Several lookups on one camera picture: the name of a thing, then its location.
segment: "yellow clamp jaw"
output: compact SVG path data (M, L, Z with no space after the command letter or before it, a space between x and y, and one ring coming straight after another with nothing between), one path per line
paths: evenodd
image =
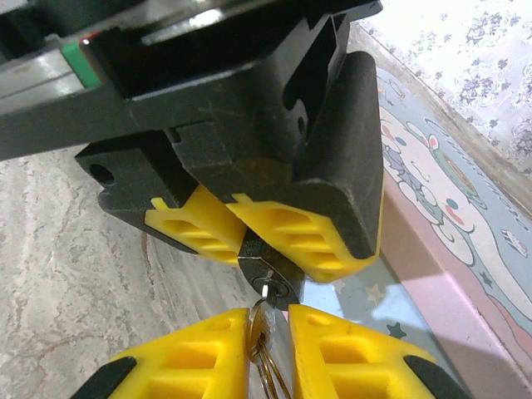
M245 399L248 312L231 310L129 349L71 399ZM289 323L295 399L467 398L409 343L303 305L290 307Z
M250 227L319 283L347 277L378 259L380 219L375 254L357 259L327 216L275 201L253 202L247 195L234 198L236 203L223 204L199 185L181 208L172 209L163 199L152 199L155 208L146 211L145 224L204 258L235 267L245 231Z

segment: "screw hole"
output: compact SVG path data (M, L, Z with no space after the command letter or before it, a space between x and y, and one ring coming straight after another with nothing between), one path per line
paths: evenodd
M305 132L305 120L303 119L302 116L300 116L298 118L298 128L299 128L299 133L303 134Z
M168 137L168 139L174 144L179 144L183 140L183 139L181 139L181 135L178 132L177 128L166 129L165 133L166 133L166 136Z
M102 165L92 164L89 167L89 172L91 173L92 177L94 177L103 185L115 184L115 176L113 176L110 170Z

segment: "pink surface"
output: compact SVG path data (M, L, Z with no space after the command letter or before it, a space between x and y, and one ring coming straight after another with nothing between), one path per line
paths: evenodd
M471 393L530 397L530 375L523 370L532 370L532 337L385 176L382 252Z

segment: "key ring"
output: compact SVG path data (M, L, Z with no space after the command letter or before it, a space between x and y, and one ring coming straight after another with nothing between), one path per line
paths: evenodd
M273 374L275 375L275 378L277 379L278 384L281 386L281 390L283 391L285 398L292 399L292 396L290 395L290 390L288 389L288 386L286 385L286 382L284 381L281 372L275 364L275 361L273 360L272 354L268 350L268 347L264 345L264 341L262 338L259 339L259 356L260 365L258 365L258 369L260 382L263 386L266 397L268 399L278 399L277 389L275 387L275 383L273 382L272 372L270 371L271 368Z

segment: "key head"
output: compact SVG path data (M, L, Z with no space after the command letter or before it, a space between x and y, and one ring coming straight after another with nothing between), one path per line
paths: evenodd
M251 309L246 332L246 349L251 362L259 362L259 340L271 349L275 333L275 309L261 298Z

